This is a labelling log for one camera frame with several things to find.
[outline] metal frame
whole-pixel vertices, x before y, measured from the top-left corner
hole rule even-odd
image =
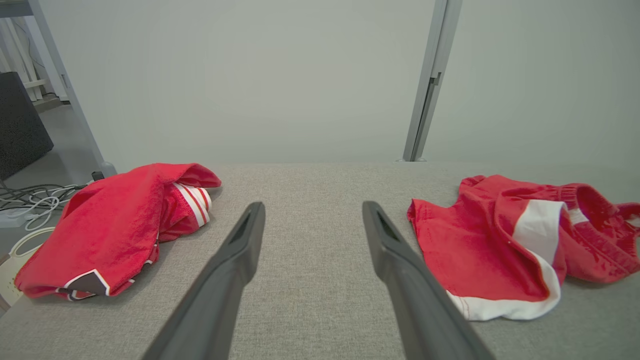
[[[462,0],[437,0],[424,52],[418,92],[404,146],[403,161],[419,161],[444,78]]]
[[[91,152],[95,161],[99,164],[100,170],[104,177],[112,176],[116,174],[116,170],[111,163],[104,161],[102,154],[100,153],[100,149],[98,148],[98,144],[95,142],[95,138],[93,137],[93,133],[91,132],[91,128],[89,127],[89,123],[86,121],[86,117],[84,117],[84,112],[82,111],[82,107],[80,106],[80,102],[78,102],[78,98],[76,97],[76,93],[74,89],[71,87],[69,82],[69,78],[67,76],[67,70],[65,69],[65,65],[62,62],[62,58],[60,57],[60,53],[58,52],[58,48],[56,47],[56,42],[53,40],[53,36],[51,35],[51,30],[49,29],[49,25],[47,24],[47,20],[42,13],[42,8],[40,7],[40,0],[29,0],[29,5],[31,6],[31,11],[33,12],[33,17],[36,19],[36,23],[40,28],[40,32],[42,34],[42,38],[44,39],[44,43],[46,44],[49,54],[51,55],[51,60],[55,65],[57,71],[57,75],[60,77],[60,81],[65,87],[65,91],[67,93],[67,97],[69,98],[69,102],[71,103],[71,107],[76,114],[78,119],[78,125],[80,126],[82,132],[85,133],[86,138],[89,142],[89,147],[91,148]]]

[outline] white cable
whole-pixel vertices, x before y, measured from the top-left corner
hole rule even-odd
[[[38,192],[29,193],[29,199],[27,201],[23,201],[23,200],[20,200],[20,199],[13,200],[13,199],[2,199],[2,198],[0,198],[0,200],[4,201],[4,202],[21,202],[21,203],[25,203],[25,202],[29,203],[30,202],[30,203],[32,203],[33,205],[30,208],[28,208],[27,210],[25,210],[25,211],[23,211],[21,213],[18,213],[18,214],[7,215],[7,217],[9,217],[9,218],[19,218],[21,216],[24,216],[24,218],[26,220],[29,220],[27,222],[27,224],[25,224],[24,229],[26,231],[34,231],[34,230],[37,230],[37,229],[43,227],[46,223],[49,222],[49,219],[51,219],[51,215],[53,214],[53,211],[55,209],[57,209],[58,206],[60,206],[61,204],[65,204],[65,203],[67,203],[67,202],[69,202],[71,200],[71,198],[69,198],[67,200],[61,200],[59,197],[54,196],[54,195],[56,195],[56,193],[58,193],[58,192],[65,192],[65,191],[74,189],[76,187],[78,187],[78,185],[72,184],[72,185],[62,186],[60,188],[40,190]],[[38,201],[35,201],[33,197],[38,195],[39,193],[48,193],[49,196],[44,197],[43,199],[40,199]],[[33,209],[37,208],[41,204],[45,205],[45,206],[50,206],[50,208],[46,209],[45,211],[43,211],[43,212],[41,212],[39,214],[29,214],[29,212],[31,212]],[[40,225],[38,225],[38,226],[36,226],[34,228],[29,228],[29,226],[31,224],[33,224],[39,218],[42,218],[44,216],[46,216],[46,219]]]

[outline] red clothing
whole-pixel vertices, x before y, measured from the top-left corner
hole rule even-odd
[[[90,184],[71,198],[51,237],[16,276],[16,287],[28,297],[118,295],[158,259],[159,241],[209,221],[211,198],[203,188],[220,184],[201,165],[160,163]]]
[[[450,208],[414,199],[407,215],[469,320],[536,318],[558,303],[567,275],[613,282],[640,270],[640,228],[627,222],[640,204],[611,204],[586,184],[470,177]]]

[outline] gray fabric surface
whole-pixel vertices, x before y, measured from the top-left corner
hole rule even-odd
[[[375,276],[361,205],[375,200],[418,251],[412,197],[450,206],[464,177],[590,183],[613,202],[640,201],[640,179],[585,167],[382,163],[209,166],[212,222],[160,245],[160,260],[113,298],[23,297],[0,318],[2,359],[137,359],[245,207],[266,206],[258,271],[245,288],[232,359],[402,359],[396,318]],[[498,359],[629,359],[640,353],[640,275],[594,286],[568,281],[560,304],[529,322],[473,326]]]

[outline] white basket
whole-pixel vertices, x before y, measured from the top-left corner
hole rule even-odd
[[[5,311],[12,307],[16,301],[22,296],[22,292],[15,287],[13,283],[18,271],[27,263],[27,260],[38,250],[40,245],[35,248],[18,255],[18,249],[28,240],[49,231],[53,231],[55,227],[44,227],[36,230],[18,241],[11,252],[0,259],[0,307]]]

